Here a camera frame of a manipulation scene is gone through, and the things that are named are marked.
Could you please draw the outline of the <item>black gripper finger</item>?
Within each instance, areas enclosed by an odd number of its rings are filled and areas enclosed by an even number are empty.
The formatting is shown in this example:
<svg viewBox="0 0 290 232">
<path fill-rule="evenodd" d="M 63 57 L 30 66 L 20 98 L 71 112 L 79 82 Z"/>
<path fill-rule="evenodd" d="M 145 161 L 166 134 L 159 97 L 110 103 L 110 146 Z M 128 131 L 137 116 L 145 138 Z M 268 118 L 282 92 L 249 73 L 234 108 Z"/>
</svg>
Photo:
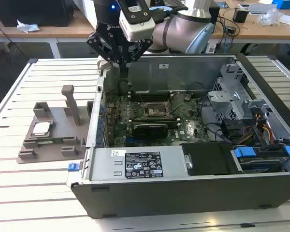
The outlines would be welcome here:
<svg viewBox="0 0 290 232">
<path fill-rule="evenodd" d="M 90 34 L 87 44 L 99 55 L 97 63 L 99 70 L 115 67 L 117 76 L 124 77 L 124 64 L 113 33 L 107 32 L 106 39 L 103 39 L 96 31 Z"/>
<path fill-rule="evenodd" d="M 127 42 L 127 44 L 123 46 L 123 77 L 128 77 L 131 63 L 136 62 L 152 43 L 151 39 L 142 39 L 137 42 Z"/>
</svg>

